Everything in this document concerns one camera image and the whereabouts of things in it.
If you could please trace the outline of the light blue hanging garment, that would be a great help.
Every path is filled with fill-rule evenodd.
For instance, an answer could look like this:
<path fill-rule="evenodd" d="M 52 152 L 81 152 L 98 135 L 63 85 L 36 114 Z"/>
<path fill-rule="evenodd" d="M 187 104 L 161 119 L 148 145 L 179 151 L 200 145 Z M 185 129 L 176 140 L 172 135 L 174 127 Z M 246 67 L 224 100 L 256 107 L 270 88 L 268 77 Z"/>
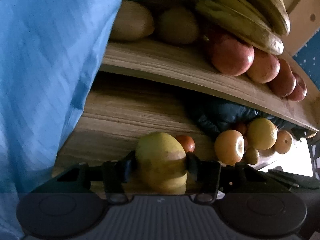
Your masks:
<path fill-rule="evenodd" d="M 1 0 L 1 239 L 83 113 L 122 0 Z"/>

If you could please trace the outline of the wooden cabinet back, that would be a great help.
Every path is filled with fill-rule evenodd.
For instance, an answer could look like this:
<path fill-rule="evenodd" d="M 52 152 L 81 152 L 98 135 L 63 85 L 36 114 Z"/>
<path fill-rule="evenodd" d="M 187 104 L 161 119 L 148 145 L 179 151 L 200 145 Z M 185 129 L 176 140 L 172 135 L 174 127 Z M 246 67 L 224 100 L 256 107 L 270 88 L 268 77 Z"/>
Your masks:
<path fill-rule="evenodd" d="M 283 0 L 291 31 L 283 37 L 285 51 L 295 55 L 319 30 L 319 0 Z"/>

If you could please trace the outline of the dark blue cloth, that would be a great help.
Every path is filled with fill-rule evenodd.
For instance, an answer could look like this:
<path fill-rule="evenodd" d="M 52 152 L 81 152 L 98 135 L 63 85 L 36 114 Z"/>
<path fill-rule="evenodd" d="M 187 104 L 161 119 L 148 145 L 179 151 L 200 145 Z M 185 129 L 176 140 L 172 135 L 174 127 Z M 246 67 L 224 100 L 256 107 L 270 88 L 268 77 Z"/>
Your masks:
<path fill-rule="evenodd" d="M 236 103 L 217 103 L 200 105 L 188 110 L 188 118 L 211 141 L 229 129 L 236 128 L 239 124 L 249 124 L 258 118 L 271 121 L 278 129 L 291 131 L 293 136 L 300 140 L 307 137 L 308 130 L 289 121 L 267 114 L 265 112 L 239 105 Z"/>

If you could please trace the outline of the blue starry panel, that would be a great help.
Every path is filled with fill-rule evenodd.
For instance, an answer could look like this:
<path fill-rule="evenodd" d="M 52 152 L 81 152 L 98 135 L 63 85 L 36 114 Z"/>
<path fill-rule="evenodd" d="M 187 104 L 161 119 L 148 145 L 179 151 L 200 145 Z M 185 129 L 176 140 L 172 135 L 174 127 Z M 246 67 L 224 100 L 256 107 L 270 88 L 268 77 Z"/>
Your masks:
<path fill-rule="evenodd" d="M 295 53 L 293 59 L 303 68 L 320 89 L 320 32 L 317 30 L 308 42 Z"/>

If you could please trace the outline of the yellow lemon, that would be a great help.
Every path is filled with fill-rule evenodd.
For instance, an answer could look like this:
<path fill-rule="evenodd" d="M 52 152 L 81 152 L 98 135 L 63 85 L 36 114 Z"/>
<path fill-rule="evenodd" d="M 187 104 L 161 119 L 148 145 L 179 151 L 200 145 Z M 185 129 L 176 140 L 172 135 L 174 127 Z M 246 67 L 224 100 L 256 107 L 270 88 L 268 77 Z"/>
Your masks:
<path fill-rule="evenodd" d="M 277 140 L 276 126 L 266 118 L 253 120 L 247 130 L 247 139 L 250 146 L 257 150 L 268 150 Z"/>

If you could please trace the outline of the orange persimmon fruit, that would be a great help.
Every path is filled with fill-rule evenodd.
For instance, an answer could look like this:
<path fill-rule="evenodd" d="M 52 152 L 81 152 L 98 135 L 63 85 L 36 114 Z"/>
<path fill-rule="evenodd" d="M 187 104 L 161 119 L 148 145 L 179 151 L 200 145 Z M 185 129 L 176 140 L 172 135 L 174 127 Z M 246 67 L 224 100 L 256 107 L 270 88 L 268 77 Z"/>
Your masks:
<path fill-rule="evenodd" d="M 233 129 L 224 131 L 217 137 L 214 150 L 220 162 L 234 166 L 244 156 L 244 137 Z"/>

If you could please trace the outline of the yellow green pear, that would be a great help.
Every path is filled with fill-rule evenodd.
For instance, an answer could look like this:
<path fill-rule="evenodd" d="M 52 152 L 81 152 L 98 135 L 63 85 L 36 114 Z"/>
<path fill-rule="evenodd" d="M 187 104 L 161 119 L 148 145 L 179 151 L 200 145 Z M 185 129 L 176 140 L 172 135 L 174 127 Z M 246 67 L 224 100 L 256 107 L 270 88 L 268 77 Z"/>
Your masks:
<path fill-rule="evenodd" d="M 141 137 L 136 147 L 140 177 L 154 192 L 166 195 L 185 194 L 186 153 L 182 145 L 164 132 Z"/>

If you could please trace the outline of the small orange tangerine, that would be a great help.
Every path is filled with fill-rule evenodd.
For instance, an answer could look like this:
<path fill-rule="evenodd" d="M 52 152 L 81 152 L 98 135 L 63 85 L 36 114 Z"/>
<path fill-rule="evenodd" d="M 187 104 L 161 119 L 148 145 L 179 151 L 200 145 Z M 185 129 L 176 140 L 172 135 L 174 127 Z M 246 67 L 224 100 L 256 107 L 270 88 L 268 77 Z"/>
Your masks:
<path fill-rule="evenodd" d="M 280 130 L 277 134 L 277 140 L 274 144 L 274 149 L 279 154 L 289 152 L 292 145 L 292 135 L 286 130 Z"/>
<path fill-rule="evenodd" d="M 186 153 L 194 152 L 195 142 L 192 137 L 188 135 L 177 135 L 175 139 L 182 145 Z"/>

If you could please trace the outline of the small red tomato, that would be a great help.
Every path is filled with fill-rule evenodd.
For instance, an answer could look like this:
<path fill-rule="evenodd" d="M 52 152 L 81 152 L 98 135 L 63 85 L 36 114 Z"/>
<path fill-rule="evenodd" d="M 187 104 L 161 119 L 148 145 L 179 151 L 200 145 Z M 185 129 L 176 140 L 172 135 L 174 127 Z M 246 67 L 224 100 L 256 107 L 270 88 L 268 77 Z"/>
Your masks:
<path fill-rule="evenodd" d="M 244 138 L 244 148 L 245 148 L 245 151 L 247 150 L 248 148 L 248 140 L 247 140 L 247 126 L 245 124 L 238 124 L 238 126 L 236 127 L 236 130 L 238 132 L 240 132 Z"/>

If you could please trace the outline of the pale speckled round fruit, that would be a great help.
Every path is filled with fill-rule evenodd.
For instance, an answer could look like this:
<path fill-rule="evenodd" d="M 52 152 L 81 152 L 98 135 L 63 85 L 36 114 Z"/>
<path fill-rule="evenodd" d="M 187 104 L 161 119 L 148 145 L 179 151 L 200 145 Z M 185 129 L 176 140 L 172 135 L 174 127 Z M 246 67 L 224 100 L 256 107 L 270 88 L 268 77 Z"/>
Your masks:
<path fill-rule="evenodd" d="M 309 134 L 306 138 L 313 138 L 316 134 L 317 134 L 317 132 L 313 132 L 313 133 Z"/>

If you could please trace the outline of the red apple far right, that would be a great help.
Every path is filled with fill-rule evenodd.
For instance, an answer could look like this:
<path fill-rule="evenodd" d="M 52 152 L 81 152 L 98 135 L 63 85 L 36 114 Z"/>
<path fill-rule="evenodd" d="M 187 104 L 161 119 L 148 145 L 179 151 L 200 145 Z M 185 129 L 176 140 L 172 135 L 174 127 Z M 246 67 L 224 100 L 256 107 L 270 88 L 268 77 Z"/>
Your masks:
<path fill-rule="evenodd" d="M 307 87 L 305 81 L 298 75 L 297 73 L 293 73 L 294 77 L 296 78 L 296 86 L 293 92 L 287 96 L 286 98 L 291 101 L 302 101 L 307 95 Z"/>

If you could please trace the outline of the red apple far left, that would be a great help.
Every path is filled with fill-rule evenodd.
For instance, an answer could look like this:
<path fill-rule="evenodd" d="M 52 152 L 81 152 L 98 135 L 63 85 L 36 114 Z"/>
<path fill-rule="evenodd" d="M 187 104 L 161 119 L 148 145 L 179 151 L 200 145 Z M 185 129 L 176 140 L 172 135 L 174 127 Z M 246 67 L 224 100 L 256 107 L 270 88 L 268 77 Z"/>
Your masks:
<path fill-rule="evenodd" d="M 239 76 L 244 74 L 254 61 L 252 45 L 237 40 L 228 34 L 216 34 L 210 39 L 210 61 L 222 74 Z"/>

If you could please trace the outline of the small brown kiwi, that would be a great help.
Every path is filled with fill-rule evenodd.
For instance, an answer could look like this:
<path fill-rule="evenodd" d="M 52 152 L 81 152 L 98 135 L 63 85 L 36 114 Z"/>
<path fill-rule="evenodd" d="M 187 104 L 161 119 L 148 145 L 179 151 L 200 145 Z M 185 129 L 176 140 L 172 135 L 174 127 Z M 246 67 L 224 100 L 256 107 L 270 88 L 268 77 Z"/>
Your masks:
<path fill-rule="evenodd" d="M 247 149 L 244 154 L 245 162 L 250 165 L 256 165 L 259 162 L 260 154 L 259 151 L 253 147 Z"/>

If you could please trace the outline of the red apple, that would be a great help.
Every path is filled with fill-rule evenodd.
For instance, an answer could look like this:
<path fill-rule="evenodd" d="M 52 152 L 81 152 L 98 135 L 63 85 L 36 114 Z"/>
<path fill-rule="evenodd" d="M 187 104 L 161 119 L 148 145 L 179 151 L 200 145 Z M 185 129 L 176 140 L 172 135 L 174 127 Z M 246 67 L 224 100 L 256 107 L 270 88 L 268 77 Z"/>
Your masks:
<path fill-rule="evenodd" d="M 293 75 L 289 63 L 284 59 L 278 59 L 280 71 L 278 75 L 267 83 L 269 89 L 279 97 L 289 96 L 296 87 L 296 78 Z"/>
<path fill-rule="evenodd" d="M 280 71 L 280 63 L 277 57 L 254 48 L 254 61 L 246 72 L 247 76 L 256 83 L 268 83 L 272 81 Z"/>
<path fill-rule="evenodd" d="M 286 98 L 291 101 L 302 101 L 307 95 L 307 87 L 305 81 L 298 75 L 297 73 L 293 73 L 294 77 L 296 78 L 296 86 L 293 92 L 287 96 Z"/>
<path fill-rule="evenodd" d="M 237 40 L 228 34 L 216 34 L 210 39 L 210 61 L 222 74 L 239 76 L 244 74 L 254 61 L 252 45 Z"/>

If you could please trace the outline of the brown kiwi shelf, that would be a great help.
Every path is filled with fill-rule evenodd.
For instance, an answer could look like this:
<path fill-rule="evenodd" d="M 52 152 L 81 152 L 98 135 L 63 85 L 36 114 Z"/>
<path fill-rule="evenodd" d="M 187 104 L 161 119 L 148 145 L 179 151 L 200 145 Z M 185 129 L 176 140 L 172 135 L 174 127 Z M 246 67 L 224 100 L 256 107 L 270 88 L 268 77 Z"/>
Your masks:
<path fill-rule="evenodd" d="M 191 12 L 171 8 L 161 16 L 160 34 L 169 43 L 190 44 L 198 38 L 199 29 Z"/>
<path fill-rule="evenodd" d="M 112 26 L 110 39 L 136 41 L 154 31 L 153 17 L 148 9 L 134 1 L 123 0 Z"/>

